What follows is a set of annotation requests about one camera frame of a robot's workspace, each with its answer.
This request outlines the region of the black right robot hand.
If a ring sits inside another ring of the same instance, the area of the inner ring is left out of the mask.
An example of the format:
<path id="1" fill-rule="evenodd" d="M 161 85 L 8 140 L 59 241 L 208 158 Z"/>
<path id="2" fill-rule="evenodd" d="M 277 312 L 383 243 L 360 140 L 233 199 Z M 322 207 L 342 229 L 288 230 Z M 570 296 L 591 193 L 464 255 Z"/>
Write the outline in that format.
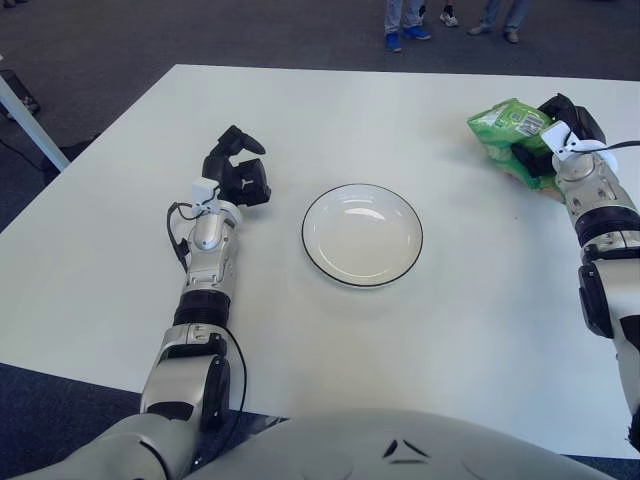
<path id="1" fill-rule="evenodd" d="M 606 137 L 600 126 L 583 106 L 576 106 L 567 96 L 556 94 L 537 108 L 552 122 L 564 121 L 580 140 L 605 142 Z M 550 177 L 555 171 L 552 166 L 551 150 L 542 143 L 540 146 L 526 146 L 522 140 L 511 146 L 515 159 L 532 178 Z"/>

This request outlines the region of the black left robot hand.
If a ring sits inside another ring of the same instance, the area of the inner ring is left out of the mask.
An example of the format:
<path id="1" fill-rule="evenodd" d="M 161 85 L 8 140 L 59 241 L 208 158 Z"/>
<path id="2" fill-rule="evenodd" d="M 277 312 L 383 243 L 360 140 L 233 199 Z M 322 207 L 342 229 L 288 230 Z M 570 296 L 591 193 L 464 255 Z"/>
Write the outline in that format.
<path id="1" fill-rule="evenodd" d="M 205 157 L 202 176 L 218 182 L 220 200 L 247 207 L 268 203 L 271 188 L 267 183 L 262 161 L 254 158 L 236 166 L 231 162 L 231 158 L 243 150 L 256 155 L 266 153 L 265 148 L 256 139 L 231 125 Z"/>

